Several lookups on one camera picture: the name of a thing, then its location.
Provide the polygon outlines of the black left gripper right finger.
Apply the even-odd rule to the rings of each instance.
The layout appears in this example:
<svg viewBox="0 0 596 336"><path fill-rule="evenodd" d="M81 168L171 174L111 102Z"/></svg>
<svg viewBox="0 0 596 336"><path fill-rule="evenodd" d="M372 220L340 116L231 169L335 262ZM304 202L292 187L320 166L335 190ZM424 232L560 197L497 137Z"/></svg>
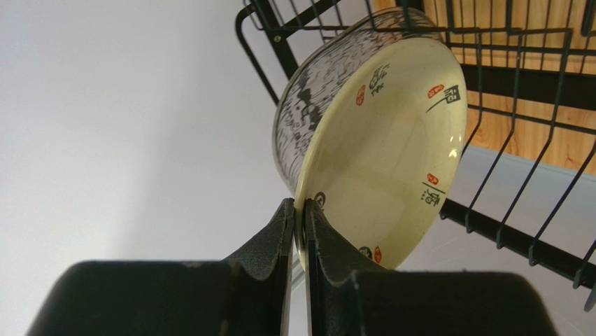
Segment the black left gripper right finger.
<svg viewBox="0 0 596 336"><path fill-rule="evenodd" d="M503 272L397 272L303 211L311 335L554 335L535 289Z"/></svg>

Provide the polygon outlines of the cream patterned plate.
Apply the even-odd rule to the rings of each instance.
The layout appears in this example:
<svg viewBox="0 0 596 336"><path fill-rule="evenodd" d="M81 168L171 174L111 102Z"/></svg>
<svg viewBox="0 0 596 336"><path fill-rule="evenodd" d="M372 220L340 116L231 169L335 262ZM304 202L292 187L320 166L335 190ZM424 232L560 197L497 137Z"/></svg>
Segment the cream patterned plate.
<svg viewBox="0 0 596 336"><path fill-rule="evenodd" d="M357 251L394 269L426 235L462 156L467 88L442 42L408 38L343 85L310 141L295 192L295 241L307 261L306 201Z"/></svg>

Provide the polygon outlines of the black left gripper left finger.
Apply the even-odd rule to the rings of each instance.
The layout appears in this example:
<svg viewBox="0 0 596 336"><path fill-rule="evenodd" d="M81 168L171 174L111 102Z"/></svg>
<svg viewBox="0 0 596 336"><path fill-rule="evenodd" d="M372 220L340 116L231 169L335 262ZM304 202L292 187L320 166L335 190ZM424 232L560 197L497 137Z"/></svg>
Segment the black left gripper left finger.
<svg viewBox="0 0 596 336"><path fill-rule="evenodd" d="M93 260L55 282L30 335L286 335L294 201L228 257Z"/></svg>

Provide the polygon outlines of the clear glass plate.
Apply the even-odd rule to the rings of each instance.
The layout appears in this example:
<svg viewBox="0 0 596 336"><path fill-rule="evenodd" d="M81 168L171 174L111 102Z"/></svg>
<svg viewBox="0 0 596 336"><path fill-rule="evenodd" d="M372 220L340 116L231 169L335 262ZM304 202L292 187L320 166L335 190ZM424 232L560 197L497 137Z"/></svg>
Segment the clear glass plate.
<svg viewBox="0 0 596 336"><path fill-rule="evenodd" d="M272 150L278 173L295 193L313 133L333 98L372 56L402 39L443 41L436 25L414 8L389 8L355 23L319 47L292 75L277 104Z"/></svg>

